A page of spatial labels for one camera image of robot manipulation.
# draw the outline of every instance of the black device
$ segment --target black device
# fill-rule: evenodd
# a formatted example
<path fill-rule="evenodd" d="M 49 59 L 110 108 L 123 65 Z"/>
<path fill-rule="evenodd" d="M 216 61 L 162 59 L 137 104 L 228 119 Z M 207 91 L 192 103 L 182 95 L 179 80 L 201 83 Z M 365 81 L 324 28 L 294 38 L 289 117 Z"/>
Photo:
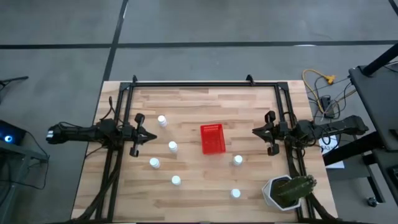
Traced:
<path fill-rule="evenodd" d="M 102 119 L 87 128 L 58 123 L 49 128 L 45 139 L 49 144 L 61 144 L 67 141 L 100 142 L 104 147 L 113 145 L 116 149 L 121 147 L 123 141 L 132 141 L 134 144 L 130 148 L 130 156 L 138 157 L 137 145 L 156 139 L 157 136 L 142 127 L 145 120 L 143 114 L 138 113 L 134 120 L 137 128 L 131 126 L 130 123 L 117 126 L 115 120 L 111 118 Z"/>
<path fill-rule="evenodd" d="M 279 145 L 275 140 L 285 140 L 294 148 L 304 148 L 315 143 L 317 139 L 334 134 L 362 135 L 369 128 L 363 123 L 359 116 L 349 116 L 341 121 L 317 125 L 313 121 L 300 120 L 289 129 L 286 121 L 280 121 L 275 125 L 276 115 L 269 111 L 265 117 L 266 125 L 261 128 L 254 128 L 252 133 L 259 136 L 265 142 L 271 143 L 268 147 L 268 155 L 274 156 L 279 153 Z"/>
<path fill-rule="evenodd" d="M 26 131 L 0 120 L 0 140 L 20 146 Z"/>
<path fill-rule="evenodd" d="M 323 109 L 325 118 L 335 118 L 335 111 L 331 106 L 330 96 L 323 96 L 320 98 L 321 107 Z"/>

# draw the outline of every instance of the red plastic basket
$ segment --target red plastic basket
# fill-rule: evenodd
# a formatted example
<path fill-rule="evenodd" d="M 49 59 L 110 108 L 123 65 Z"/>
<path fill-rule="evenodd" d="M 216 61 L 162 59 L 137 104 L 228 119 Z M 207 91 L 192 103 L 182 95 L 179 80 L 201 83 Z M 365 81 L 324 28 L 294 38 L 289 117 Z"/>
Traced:
<path fill-rule="evenodd" d="M 204 154 L 225 152 L 225 142 L 222 124 L 200 126 L 201 148 Z"/>

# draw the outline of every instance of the gray floor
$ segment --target gray floor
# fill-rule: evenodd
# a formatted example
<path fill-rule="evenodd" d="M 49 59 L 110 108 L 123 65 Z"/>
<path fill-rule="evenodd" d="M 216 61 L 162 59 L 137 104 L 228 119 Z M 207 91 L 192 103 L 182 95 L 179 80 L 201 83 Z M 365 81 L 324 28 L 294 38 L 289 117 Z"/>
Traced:
<path fill-rule="evenodd" d="M 0 44 L 111 43 L 122 0 L 0 0 Z M 388 1 L 144 1 L 130 0 L 120 42 L 318 41 L 398 39 L 398 17 Z M 299 80 L 314 68 L 338 80 L 369 63 L 389 45 L 324 47 L 222 47 L 118 49 L 110 80 Z M 0 79 L 28 75 L 1 93 L 0 117 L 31 131 L 51 155 L 44 190 L 24 188 L 14 223 L 48 223 L 70 216 L 86 144 L 49 145 L 44 136 L 59 121 L 90 125 L 108 49 L 0 50 Z M 308 74 L 309 83 L 316 75 Z M 336 96 L 348 80 L 320 91 Z M 341 117 L 360 115 L 358 95 Z M 396 223 L 397 205 L 377 167 L 385 204 L 370 208 L 366 179 L 331 180 L 338 214 L 345 220 Z M 43 171 L 28 181 L 41 185 Z"/>

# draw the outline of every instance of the wooden table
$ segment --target wooden table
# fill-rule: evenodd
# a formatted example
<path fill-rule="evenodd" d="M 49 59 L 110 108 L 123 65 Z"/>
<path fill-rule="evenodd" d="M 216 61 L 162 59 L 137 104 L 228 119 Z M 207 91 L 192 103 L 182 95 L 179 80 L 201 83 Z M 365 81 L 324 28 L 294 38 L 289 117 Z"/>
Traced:
<path fill-rule="evenodd" d="M 104 83 L 96 121 L 108 111 L 109 96 L 116 104 L 119 83 Z M 288 83 L 295 115 L 298 119 L 312 119 L 303 82 Z M 268 145 L 251 133 L 252 128 L 264 125 L 264 115 L 269 110 L 277 112 L 274 89 L 268 87 L 135 88 L 130 123 L 136 125 L 135 114 L 143 113 L 146 116 L 144 127 L 158 138 L 140 146 L 139 157 L 129 156 L 132 142 L 127 142 L 114 221 L 295 221 L 294 211 L 280 212 L 268 207 L 261 193 L 268 179 L 289 174 L 283 143 L 279 143 L 280 153 L 271 157 L 267 155 Z M 157 123 L 160 114 L 167 118 L 169 124 L 166 128 Z M 205 156 L 201 151 L 200 125 L 213 123 L 223 124 L 226 153 Z M 169 151 L 169 141 L 177 142 L 177 154 Z M 87 153 L 99 146 L 90 143 Z M 244 162 L 235 167 L 231 161 L 238 154 L 243 156 Z M 102 150 L 86 159 L 73 218 L 79 216 L 98 193 L 105 155 L 106 150 Z M 149 165 L 152 157 L 160 160 L 159 170 Z M 318 182 L 314 194 L 336 217 L 319 148 L 306 148 L 304 160 L 307 173 Z M 180 186 L 172 185 L 173 175 L 181 177 Z M 232 199 L 231 189 L 240 189 L 241 198 Z M 107 204 L 106 201 L 104 215 L 108 210 Z"/>

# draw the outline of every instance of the succulent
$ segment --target succulent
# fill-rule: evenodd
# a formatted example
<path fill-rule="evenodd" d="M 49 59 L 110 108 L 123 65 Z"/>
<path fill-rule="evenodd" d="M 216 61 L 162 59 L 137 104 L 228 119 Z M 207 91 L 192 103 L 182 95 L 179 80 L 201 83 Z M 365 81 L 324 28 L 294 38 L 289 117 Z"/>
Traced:
<path fill-rule="evenodd" d="M 291 180 L 277 180 L 272 184 L 271 197 L 283 208 L 292 206 L 299 198 L 309 195 L 317 180 L 312 175 L 298 176 Z"/>

